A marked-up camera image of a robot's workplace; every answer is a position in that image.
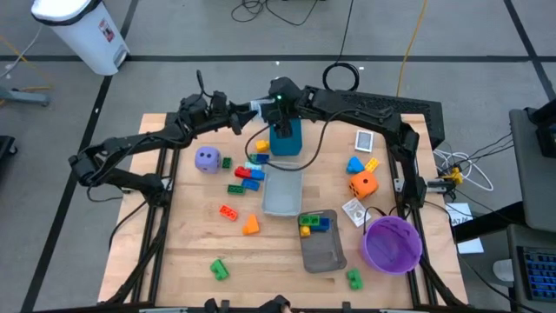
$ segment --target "red lego brick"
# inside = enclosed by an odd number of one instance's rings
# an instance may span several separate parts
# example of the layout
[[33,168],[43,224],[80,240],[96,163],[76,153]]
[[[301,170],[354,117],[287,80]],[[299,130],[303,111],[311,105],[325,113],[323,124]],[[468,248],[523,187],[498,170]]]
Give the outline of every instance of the red lego brick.
[[235,176],[239,178],[251,178],[251,170],[246,169],[243,166],[238,166],[234,172]]
[[237,211],[228,207],[227,205],[223,205],[220,208],[220,214],[224,217],[229,218],[232,221],[235,221],[235,219],[237,218]]

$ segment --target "green lego brick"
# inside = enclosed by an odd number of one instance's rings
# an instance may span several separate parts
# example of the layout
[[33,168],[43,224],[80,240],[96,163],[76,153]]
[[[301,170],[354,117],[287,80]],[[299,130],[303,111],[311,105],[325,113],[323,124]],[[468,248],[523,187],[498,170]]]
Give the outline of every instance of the green lego brick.
[[347,272],[347,279],[349,281],[349,287],[352,290],[363,289],[363,280],[361,279],[361,273],[358,269],[352,269]]
[[301,226],[319,226],[321,217],[314,215],[299,216],[299,225]]
[[216,259],[216,261],[212,262],[210,265],[210,271],[215,273],[215,278],[218,281],[224,280],[229,276],[228,270],[226,270],[226,267],[221,259]]
[[243,195],[245,193],[245,188],[238,185],[228,185],[228,193],[230,195]]
[[231,157],[224,157],[222,159],[222,168],[223,169],[230,169],[232,167],[232,158]]

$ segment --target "purple dice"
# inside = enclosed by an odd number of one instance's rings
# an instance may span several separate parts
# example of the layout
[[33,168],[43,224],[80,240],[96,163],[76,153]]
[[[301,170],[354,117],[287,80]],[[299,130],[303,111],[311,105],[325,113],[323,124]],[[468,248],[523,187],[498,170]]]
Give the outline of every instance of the purple dice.
[[215,174],[220,167],[220,152],[217,148],[201,147],[195,154],[195,167],[203,173]]

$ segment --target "gray tray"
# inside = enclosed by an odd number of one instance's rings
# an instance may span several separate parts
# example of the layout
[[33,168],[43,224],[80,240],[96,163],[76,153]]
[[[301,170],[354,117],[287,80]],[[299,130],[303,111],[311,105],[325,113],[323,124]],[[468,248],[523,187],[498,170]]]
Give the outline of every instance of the gray tray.
[[305,270],[309,273],[321,273],[345,268],[348,261],[341,248],[336,211],[319,210],[303,212],[302,215],[318,215],[330,219],[330,229],[327,231],[311,231],[309,237],[300,236]]
[[[299,167],[296,163],[273,162],[287,169]],[[262,211],[274,216],[296,216],[301,212],[303,171],[278,170],[268,165],[265,172]]]

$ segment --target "yellow cable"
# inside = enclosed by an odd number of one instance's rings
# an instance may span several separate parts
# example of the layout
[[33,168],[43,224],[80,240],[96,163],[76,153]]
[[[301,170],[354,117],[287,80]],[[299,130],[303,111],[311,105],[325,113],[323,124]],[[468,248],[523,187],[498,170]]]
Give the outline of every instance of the yellow cable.
[[423,8],[420,10],[419,19],[417,20],[417,26],[415,26],[414,35],[411,37],[411,41],[407,46],[406,55],[403,56],[403,61],[401,62],[400,76],[398,77],[398,88],[396,89],[396,96],[400,96],[401,78],[403,77],[403,69],[406,66],[407,57],[409,56],[409,51],[411,51],[411,46],[414,44],[414,40],[417,37],[417,32],[419,31],[420,23],[423,21],[425,16],[425,9],[427,8],[428,0],[423,0]]
[[[19,50],[16,47],[14,47],[14,45],[11,44],[8,40],[6,40],[6,38],[0,36],[0,41],[3,42],[3,44],[5,44],[6,47],[8,47],[8,49],[10,49],[13,53],[19,56],[20,54]],[[21,56],[21,60],[24,63],[26,63],[29,67],[31,67],[48,84],[47,86],[32,86],[32,87],[21,88],[21,91],[51,90],[52,88],[54,88],[54,85],[50,83],[50,79],[48,75],[44,74],[36,65],[34,65],[29,60],[27,60],[25,56]],[[4,103],[5,100],[0,100],[0,106],[2,106]]]

